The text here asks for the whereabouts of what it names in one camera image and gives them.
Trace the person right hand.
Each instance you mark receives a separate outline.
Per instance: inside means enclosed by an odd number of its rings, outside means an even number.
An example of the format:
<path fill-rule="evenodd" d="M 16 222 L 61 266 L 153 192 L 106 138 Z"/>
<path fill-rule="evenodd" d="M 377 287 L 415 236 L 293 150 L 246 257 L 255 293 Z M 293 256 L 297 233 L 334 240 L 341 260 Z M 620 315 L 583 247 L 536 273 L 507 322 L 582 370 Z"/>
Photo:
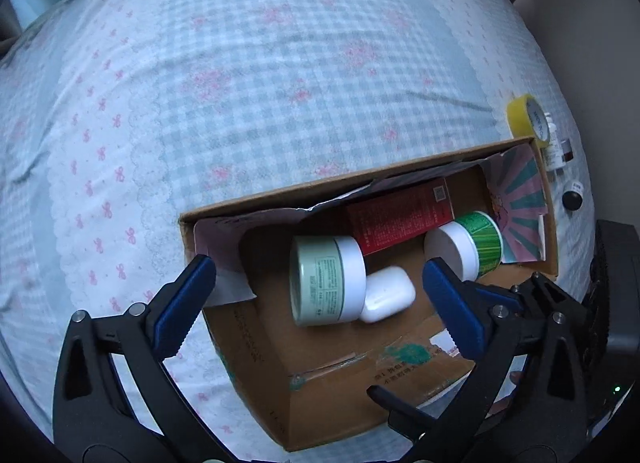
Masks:
<path fill-rule="evenodd" d="M 492 404 L 486 417 L 493 417 L 510 405 L 512 395 L 516 387 L 518 387 L 518 383 L 520 383 L 521 376 L 521 371 L 512 371 L 509 374 L 509 380 L 502 384 L 498 394 L 498 399 Z"/>

